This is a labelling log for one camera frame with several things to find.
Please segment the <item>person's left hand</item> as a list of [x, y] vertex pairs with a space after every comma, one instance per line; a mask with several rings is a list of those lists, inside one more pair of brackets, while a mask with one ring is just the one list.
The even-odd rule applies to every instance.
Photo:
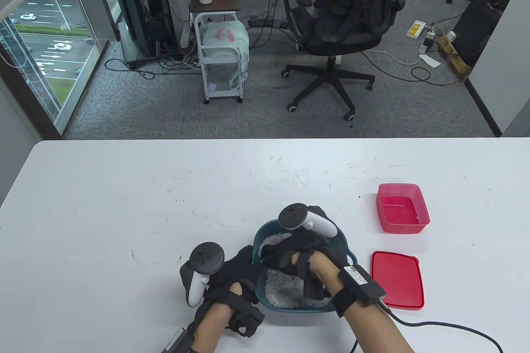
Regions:
[[260, 263], [253, 263], [252, 257], [253, 247], [247, 245], [210, 276], [203, 302], [195, 314], [197, 325], [213, 304], [220, 303], [233, 310], [228, 329], [247, 338], [255, 334], [265, 316], [257, 308], [259, 300], [256, 293], [263, 267]]

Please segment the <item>person's right hand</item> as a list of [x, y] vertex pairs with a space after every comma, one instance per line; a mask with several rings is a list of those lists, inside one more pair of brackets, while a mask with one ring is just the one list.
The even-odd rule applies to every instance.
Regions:
[[276, 245], [265, 245], [260, 257], [265, 267], [299, 277], [303, 296], [313, 300], [331, 296], [322, 279], [325, 271], [350, 265], [344, 245], [332, 245], [328, 238], [305, 229], [294, 231]]

